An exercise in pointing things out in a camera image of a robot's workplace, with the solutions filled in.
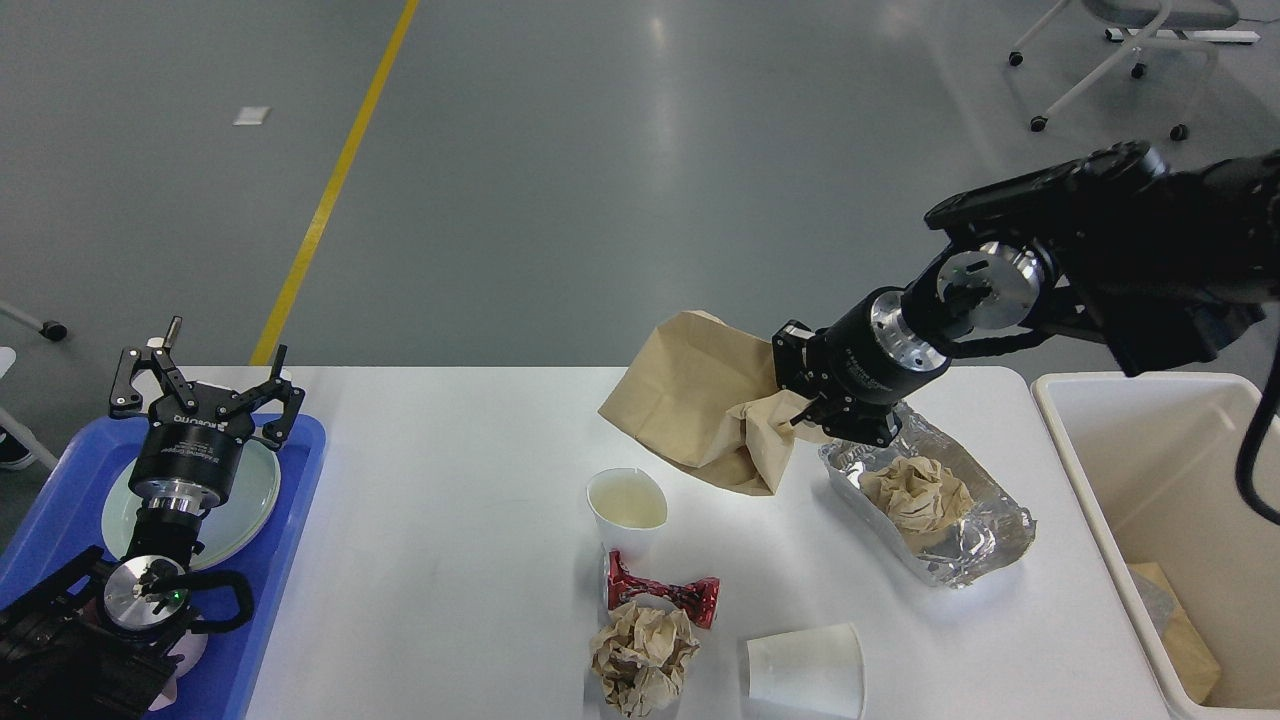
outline chair wheel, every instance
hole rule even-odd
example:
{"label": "chair wheel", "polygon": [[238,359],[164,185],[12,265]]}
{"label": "chair wheel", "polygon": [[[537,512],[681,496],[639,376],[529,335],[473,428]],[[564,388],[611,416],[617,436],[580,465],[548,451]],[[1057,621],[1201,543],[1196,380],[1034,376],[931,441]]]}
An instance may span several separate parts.
{"label": "chair wheel", "polygon": [[49,342],[58,342],[67,337],[67,325],[56,320],[49,320],[40,328],[40,334],[49,338]]}

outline crumpled paper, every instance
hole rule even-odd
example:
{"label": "crumpled paper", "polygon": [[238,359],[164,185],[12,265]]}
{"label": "crumpled paper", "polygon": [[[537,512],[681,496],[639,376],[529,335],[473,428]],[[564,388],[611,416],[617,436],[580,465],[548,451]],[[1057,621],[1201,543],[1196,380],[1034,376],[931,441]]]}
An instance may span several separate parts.
{"label": "crumpled paper", "polygon": [[591,671],[604,700],[627,717],[644,717],[680,697],[689,661],[701,643],[684,610],[620,605],[591,638]]}
{"label": "crumpled paper", "polygon": [[1204,705],[1222,679],[1222,666],[1192,625],[1183,603],[1174,594],[1169,578],[1156,562],[1129,564],[1142,603],[1151,616],[1169,662],[1192,702]]}
{"label": "crumpled paper", "polygon": [[895,457],[887,468],[864,473],[859,482],[904,536],[946,529],[973,507],[969,488],[929,457]]}
{"label": "crumpled paper", "polygon": [[685,311],[653,331],[599,413],[700,480],[773,495],[796,437],[829,441],[815,427],[791,425],[805,405],[778,391],[768,342]]}

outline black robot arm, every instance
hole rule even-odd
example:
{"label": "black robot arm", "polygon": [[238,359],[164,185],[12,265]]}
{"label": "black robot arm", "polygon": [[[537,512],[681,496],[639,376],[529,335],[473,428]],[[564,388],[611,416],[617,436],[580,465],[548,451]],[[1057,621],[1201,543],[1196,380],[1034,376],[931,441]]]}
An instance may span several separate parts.
{"label": "black robot arm", "polygon": [[778,386],[810,400],[792,423],[884,446],[896,404],[952,359],[1061,334],[1106,345],[1132,377],[1213,360],[1280,299],[1280,151],[1172,173],[1125,142],[959,193],[924,220],[950,243],[908,287],[773,336]]}
{"label": "black robot arm", "polygon": [[[170,357],[182,318],[164,338],[120,354],[110,415],[141,415],[133,380],[151,373],[160,397],[147,409],[129,488],[142,497],[118,562],[91,547],[0,609],[0,717],[141,717],[177,669],[184,633],[228,633],[253,616],[253,589],[234,570],[191,571],[205,516],[230,496],[250,439],[280,447],[305,393],[283,374],[284,346],[262,384],[236,391],[188,382]],[[284,413],[256,437],[252,413],[279,400]],[[196,593],[229,589],[236,611],[205,618]]]}

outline plate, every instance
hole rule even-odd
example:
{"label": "plate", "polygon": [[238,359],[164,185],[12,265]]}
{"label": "plate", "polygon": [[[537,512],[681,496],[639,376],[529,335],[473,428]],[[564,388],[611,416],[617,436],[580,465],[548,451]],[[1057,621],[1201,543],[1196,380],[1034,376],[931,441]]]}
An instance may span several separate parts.
{"label": "plate", "polygon": [[[102,541],[116,559],[129,548],[138,507],[142,507],[142,498],[129,489],[129,475],[136,462],[120,470],[102,503]],[[236,468],[232,497],[225,505],[214,507],[200,527],[200,542],[205,543],[205,551],[192,556],[191,569],[212,568],[248,544],[271,516],[279,495],[279,459],[265,445],[250,442]]]}

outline yellow floor line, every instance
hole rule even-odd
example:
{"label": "yellow floor line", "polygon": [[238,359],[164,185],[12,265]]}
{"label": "yellow floor line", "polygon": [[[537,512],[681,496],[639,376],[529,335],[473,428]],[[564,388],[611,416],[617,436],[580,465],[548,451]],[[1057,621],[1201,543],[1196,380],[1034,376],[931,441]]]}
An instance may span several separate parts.
{"label": "yellow floor line", "polygon": [[324,228],[329,224],[329,215],[333,214],[333,206],[338,202],[342,186],[347,182],[347,172],[351,170],[356,152],[360,151],[360,142],[365,138],[369,119],[372,117],[374,109],[378,106],[378,99],[387,85],[387,76],[390,74],[392,65],[396,64],[396,55],[399,53],[401,42],[404,41],[404,33],[408,31],[410,22],[413,20],[415,10],[417,10],[417,0],[406,0],[404,10],[401,12],[399,22],[396,23],[396,31],[392,33],[392,38],[387,44],[387,50],[383,53],[383,60],[378,63],[378,72],[374,73],[374,81],[369,85],[369,91],[365,92],[365,101],[360,105],[360,113],[356,114],[356,122],[351,124],[351,132],[347,133],[347,142],[342,146],[338,163],[334,164],[333,173],[329,176],[329,183],[324,188],[324,195],[320,196],[320,205],[316,206],[315,215],[311,217],[311,225],[307,228],[307,234],[302,238],[298,254],[293,256],[293,265],[289,266],[289,274],[284,278],[284,286],[280,287],[280,293],[275,297],[275,306],[271,307],[271,314],[266,319],[261,337],[257,338],[253,356],[250,357],[251,365],[266,365],[271,359],[271,354],[275,352],[276,343],[280,342],[284,323],[289,319],[289,311],[293,310],[293,301],[297,300],[298,290],[302,287],[302,281],[306,279],[307,269],[311,266],[311,259],[315,258],[316,246],[320,245]]}

